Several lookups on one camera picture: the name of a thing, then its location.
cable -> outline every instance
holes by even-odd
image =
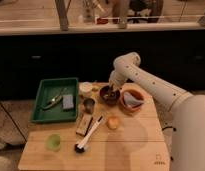
[[[25,140],[25,142],[27,142],[26,137],[23,135],[22,131],[20,130],[20,128],[17,126],[17,123],[14,121],[12,115],[8,112],[8,110],[4,107],[4,105],[0,102],[0,107],[4,110],[4,112],[7,114],[7,116],[11,119],[11,121],[13,122],[13,124],[15,125],[15,127],[17,128],[18,132],[21,134],[21,136],[23,137],[23,139]]]

green cup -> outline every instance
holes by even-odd
[[[58,151],[60,149],[60,136],[57,134],[50,135],[45,142],[45,147],[48,150]]]

white cup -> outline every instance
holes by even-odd
[[[83,82],[79,85],[79,94],[83,97],[91,97],[93,85],[90,82]]]

brush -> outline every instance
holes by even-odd
[[[100,123],[102,122],[102,118],[103,116],[101,116],[95,123],[94,125],[91,127],[91,130],[88,132],[88,134],[78,143],[75,144],[74,146],[74,150],[77,153],[83,153],[85,152],[85,148],[84,146],[86,145],[86,143],[88,142],[90,136],[92,135],[92,133],[97,129],[97,127],[100,125]]]

cup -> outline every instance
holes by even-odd
[[[85,98],[89,98],[92,95],[93,84],[90,82],[83,82],[79,85],[79,94]]]
[[[89,113],[89,114],[94,113],[94,105],[95,105],[94,99],[92,99],[92,98],[86,98],[86,99],[83,101],[83,105],[84,105],[84,107],[85,107],[85,112],[86,112],[86,113]]]

